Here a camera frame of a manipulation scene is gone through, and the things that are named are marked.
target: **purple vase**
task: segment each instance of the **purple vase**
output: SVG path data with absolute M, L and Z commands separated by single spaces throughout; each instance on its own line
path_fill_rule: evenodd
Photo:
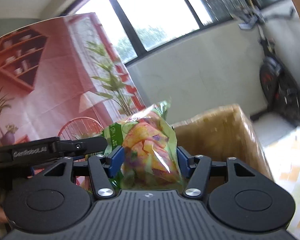
M 6 145 L 12 145 L 14 144 L 14 134 L 10 131 L 6 132 L 6 134 L 4 136 L 2 136 L 1 138 L 1 144 L 2 146 L 6 146 Z

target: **chair backrest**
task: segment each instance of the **chair backrest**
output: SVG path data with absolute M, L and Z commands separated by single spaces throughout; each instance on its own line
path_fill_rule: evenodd
M 90 117 L 77 117 L 67 122 L 58 133 L 61 140 L 78 140 L 100 133 L 102 125 Z

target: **logo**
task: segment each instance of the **logo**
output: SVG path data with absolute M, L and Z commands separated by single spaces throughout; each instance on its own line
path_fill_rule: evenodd
M 13 157 L 17 158 L 17 157 L 23 157 L 23 156 L 28 156 L 28 155 L 32 155 L 32 154 L 36 154 L 36 153 L 43 153 L 47 151 L 47 147 L 39 147 L 36 149 L 30 149 L 30 150 L 24 150 L 21 152 L 14 152 L 13 153 Z
M 148 197 L 148 198 L 151 198 L 151 197 L 153 197 L 154 195 L 152 194 L 152 193 L 146 193 L 145 194 L 145 197 Z

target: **metal pivot bolt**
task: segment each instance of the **metal pivot bolt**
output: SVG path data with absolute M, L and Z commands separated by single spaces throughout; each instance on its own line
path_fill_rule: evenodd
M 101 197 L 109 197 L 113 194 L 113 190 L 110 188 L 101 188 L 98 190 L 98 195 Z
M 186 189 L 185 194 L 190 197 L 197 197 L 201 194 L 201 190 L 197 188 L 188 188 Z

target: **transparent wrapper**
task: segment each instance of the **transparent wrapper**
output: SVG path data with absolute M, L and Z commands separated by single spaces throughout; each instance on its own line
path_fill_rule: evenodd
M 238 105 L 218 107 L 172 127 L 178 146 L 191 155 L 203 154 L 223 162 L 236 157 L 273 180 L 252 124 Z M 224 178 L 211 177 L 208 191 L 223 183 Z
M 108 141 L 102 154 L 118 145 L 125 150 L 121 171 L 112 179 L 116 188 L 182 190 L 176 135 L 164 120 L 168 106 L 166 101 L 154 104 L 101 133 Z

